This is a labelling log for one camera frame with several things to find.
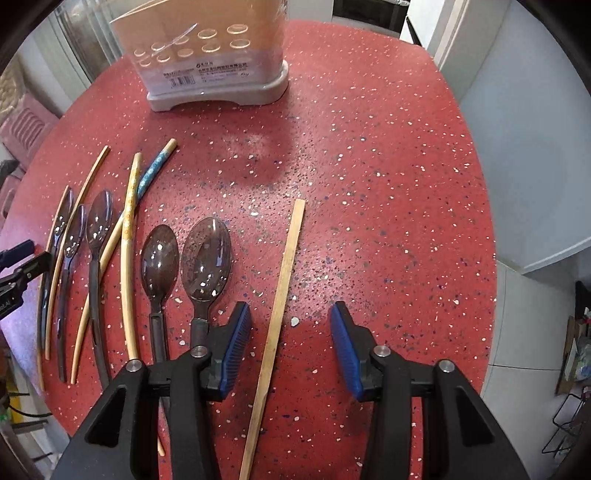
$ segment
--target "round table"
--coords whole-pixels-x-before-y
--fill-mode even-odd
[[[64,186],[78,194],[105,144],[111,153],[85,203],[111,189],[119,214],[134,153],[143,152],[148,164],[177,138],[178,149],[138,209],[138,339],[150,363],[149,302],[138,273],[149,231],[166,223],[182,247],[199,219],[223,219],[235,262],[213,321],[225,322],[243,300],[254,323],[235,395],[211,407],[222,476],[232,479],[240,469],[288,218],[294,199],[305,199],[252,478],[356,479],[371,408],[353,400],[340,376],[329,307],[344,300],[356,322],[409,360],[450,358],[480,390],[496,294],[491,214],[466,123],[425,50],[367,31],[291,22],[285,58],[290,87],[272,105],[194,103],[166,113],[150,110],[130,62],[117,62],[75,101],[35,156],[0,247],[31,238],[42,249]],[[67,375],[88,261],[84,244],[68,305]],[[117,252],[103,281],[113,374],[126,361],[119,275]],[[25,304],[1,324],[33,379],[37,285],[29,285]],[[192,315],[180,279],[165,313],[176,358],[187,349]],[[292,317],[300,319],[296,327]],[[60,383],[55,354],[43,363],[47,405],[69,434],[100,395],[88,336],[76,385]],[[414,477],[422,449],[416,416]],[[161,460],[164,478],[170,477],[167,461]]]

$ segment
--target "tiled floor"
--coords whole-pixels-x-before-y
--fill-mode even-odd
[[[553,470],[542,448],[554,433],[552,416],[564,397],[554,388],[569,315],[574,275],[569,262],[527,275],[497,262],[498,292],[490,365],[482,397],[505,430],[532,480]]]

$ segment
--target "barcode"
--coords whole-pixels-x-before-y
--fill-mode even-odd
[[[180,77],[173,77],[169,80],[172,88],[182,87],[184,85],[195,85],[193,75],[182,75]]]

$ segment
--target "wooden stick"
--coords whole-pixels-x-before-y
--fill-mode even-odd
[[[64,193],[61,194],[60,203],[57,204],[56,214],[53,216],[53,222],[51,223],[49,235],[47,236],[47,243],[45,245],[46,252],[49,251],[49,249],[51,248],[51,244],[53,243],[54,231],[56,229],[57,223],[57,216],[60,213],[61,205],[64,203],[69,190],[69,186],[66,186],[66,188],[64,188]],[[41,282],[39,283],[39,298],[37,301],[37,377],[39,378],[39,388],[42,392],[45,391],[45,382],[43,381],[43,370],[41,368],[41,360],[43,356],[42,350],[44,347],[44,345],[41,344],[41,311],[43,309],[43,285],[45,284],[46,277],[47,273],[44,273],[41,277]]]
[[[129,172],[121,232],[121,311],[123,313],[123,330],[125,331],[125,344],[127,345],[129,360],[139,358],[134,317],[134,217],[141,168],[142,154],[136,153]],[[158,454],[162,457],[165,455],[160,438],[158,438]]]
[[[287,293],[290,286],[291,269],[293,268],[294,258],[296,256],[297,241],[300,235],[305,204],[304,200],[297,199],[293,213],[291,214],[291,225],[287,234],[283,260],[281,261],[279,282],[275,291],[275,300],[273,301],[271,321],[269,322],[269,330],[267,332],[265,352],[262,356],[261,372],[259,373],[259,381],[256,386],[255,402],[252,407],[251,422],[248,426],[248,435],[246,436],[246,447],[244,448],[244,456],[242,457],[239,480],[248,480],[251,475],[256,442],[258,441],[262,415],[265,410],[265,403],[267,402],[269,386],[271,385],[271,374],[273,372],[273,364],[275,363],[275,354],[277,353],[277,344],[279,342],[279,334],[285,312],[285,302],[287,301]]]
[[[92,180],[95,178],[96,172],[98,171],[100,164],[103,163],[103,160],[106,158],[107,154],[109,153],[109,150],[110,149],[108,146],[103,147],[103,150],[100,152],[99,156],[96,158],[95,164],[92,166],[92,168],[88,172],[88,176],[86,177],[86,181],[84,182],[84,185],[82,186],[82,189],[80,190],[80,193],[78,194],[78,198],[76,199],[76,202],[74,203],[74,208],[72,209],[72,214],[70,215],[70,218],[68,220],[68,224],[66,226],[66,229],[64,230],[65,232],[68,231],[68,229],[70,227],[70,223],[72,222],[72,219],[74,218],[74,213],[76,212],[76,210],[78,210],[78,206],[82,203],[82,201],[84,201],[84,198],[86,196],[86,193],[88,192],[90,184],[91,184]],[[51,279],[51,290],[49,291],[49,304],[47,307],[47,323],[45,325],[45,360],[49,360],[50,352],[51,352],[50,345],[51,345],[51,324],[53,322],[53,304],[56,300],[57,282],[60,278],[61,263],[64,260],[64,245],[65,245],[65,243],[66,243],[66,236],[62,235],[61,241],[60,241],[60,248],[57,253],[56,267],[55,267],[55,270],[53,271],[53,278]]]
[[[146,190],[156,177],[157,173],[159,172],[162,165],[168,160],[169,156],[172,152],[177,148],[177,141],[172,138],[168,141],[166,146],[163,150],[158,154],[158,156],[154,159],[152,164],[148,167],[148,170],[144,173],[142,180],[138,186],[137,192],[137,203],[142,199]],[[123,230],[123,213],[119,217],[117,224],[115,227],[111,229],[111,234],[107,243],[103,249],[103,253],[100,256],[100,272],[99,272],[99,283],[105,274],[107,267],[111,261],[111,257],[119,245],[119,240],[121,239],[121,231]],[[82,353],[82,344],[84,342],[84,336],[86,334],[86,327],[88,326],[88,319],[90,313],[90,303],[88,295],[86,296],[86,302],[84,303],[84,308],[82,310],[82,316],[80,317],[80,323],[78,325],[78,334],[76,336],[76,345],[74,346],[74,358],[72,359],[72,375],[70,377],[70,383],[74,385],[76,383],[76,377],[78,375],[78,366],[80,365],[80,355]]]

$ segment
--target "plastic spoon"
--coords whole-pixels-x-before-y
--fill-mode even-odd
[[[70,293],[70,266],[84,238],[85,209],[80,205],[64,239],[64,264],[60,276],[60,297],[57,309],[57,369],[62,382],[66,382],[66,301]]]
[[[90,321],[92,322],[92,349],[95,353],[96,367],[99,371],[103,390],[109,385],[111,376],[105,354],[105,329],[100,314],[99,269],[100,250],[111,229],[113,219],[113,198],[109,190],[100,192],[92,202],[86,225],[86,240],[90,247],[88,295],[90,298]]]
[[[174,286],[177,273],[177,238],[168,225],[158,225],[150,232],[142,247],[141,260],[142,285],[150,300],[150,341],[155,364],[168,360],[162,307]],[[170,398],[163,397],[162,405],[168,420]]]
[[[230,233],[214,217],[201,220],[189,232],[183,247],[181,278],[193,302],[191,348],[203,345],[207,338],[209,307],[222,293],[232,267]]]
[[[49,306],[49,291],[51,287],[51,281],[53,279],[53,271],[56,269],[56,260],[57,260],[57,249],[60,246],[61,236],[66,229],[66,225],[68,223],[68,219],[70,218],[70,214],[72,213],[72,208],[74,206],[74,193],[70,187],[67,188],[60,206],[57,211],[56,222],[53,228],[53,240],[51,245],[48,249],[48,252],[51,254],[51,266],[49,271],[43,276],[43,286],[41,288],[41,317],[40,317],[40,336],[41,336],[41,345],[45,345],[45,334],[46,334],[46,323],[47,323],[47,308]]]

